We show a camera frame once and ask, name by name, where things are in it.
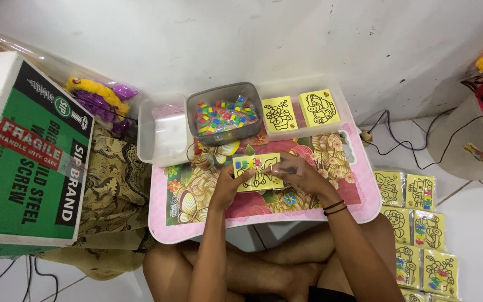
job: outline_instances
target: black bracelet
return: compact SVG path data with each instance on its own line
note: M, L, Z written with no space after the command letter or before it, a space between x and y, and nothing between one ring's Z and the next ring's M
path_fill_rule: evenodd
M326 210L326 209L331 209L331 208L334 208L334 207L338 206L339 204L341 204L341 203L343 203L343 202L344 202L344 199L343 199L343 200L341 200L341 201L339 201L339 202L337 202L336 204L332 204L332 205L330 205L330 206L328 206L328 207L323 208L323 210L324 210L324 212L325 212L325 210Z
M345 206L345 207L343 207L342 209L339 209L339 210L334 211L334 212L331 212L331 213L327 213L326 211L324 211L324 215L325 215L325 216L329 216L329 215L331 215L331 214L338 213L338 212L340 212L340 211L342 211L342 210L344 210L344 209L347 209L347 208L348 208L348 206Z

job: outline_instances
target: hand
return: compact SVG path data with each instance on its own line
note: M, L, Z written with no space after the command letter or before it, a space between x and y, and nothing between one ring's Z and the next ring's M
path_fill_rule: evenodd
M288 182L293 187L310 194L327 197L330 202L339 202L340 195L322 175L318 173L304 158L287 152L280 152L281 161L264 170L265 174L271 174Z
M234 201L234 196L238 187L244 182L254 176L256 170L249 169L237 178L234 178L234 167L232 164L221 169L217 184L215 185L214 194L211 196L210 205L208 209L218 209L224 211Z

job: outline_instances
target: gray plastic container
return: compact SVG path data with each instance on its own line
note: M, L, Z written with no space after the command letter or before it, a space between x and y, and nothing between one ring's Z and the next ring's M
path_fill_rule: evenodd
M214 133L199 136L197 129L195 128L195 120L193 113L198 109L197 104L199 102L205 102L208 106L215 106L217 100L225 100L227 102L235 102L238 97L242 95L247 97L247 101L252 103L256 108L256 115L258 122L247 125L231 131ZM250 138L257 135L262 127L262 103L260 102L260 96L258 95L257 88L249 82L241 82L231 85L225 85L201 91L195 93L187 99L186 106L187 122L190 127L191 134L199 141L207 144L208 146L219 146L234 141Z

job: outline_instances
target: person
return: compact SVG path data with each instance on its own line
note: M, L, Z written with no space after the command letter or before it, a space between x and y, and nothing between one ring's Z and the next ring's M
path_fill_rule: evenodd
M200 244L155 244L143 272L155 302L252 302L274 293L287 302L402 302L396 283L394 233L379 214L358 225L332 184L303 158L281 153L267 168L293 187L316 194L327 214L318 225L277 247L246 253L225 242L225 210L238 186L232 165L219 174Z

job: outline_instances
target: cardboard box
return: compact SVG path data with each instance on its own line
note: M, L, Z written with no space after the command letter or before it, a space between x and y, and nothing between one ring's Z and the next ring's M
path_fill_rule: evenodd
M93 123L21 55L0 53L0 256L76 241Z

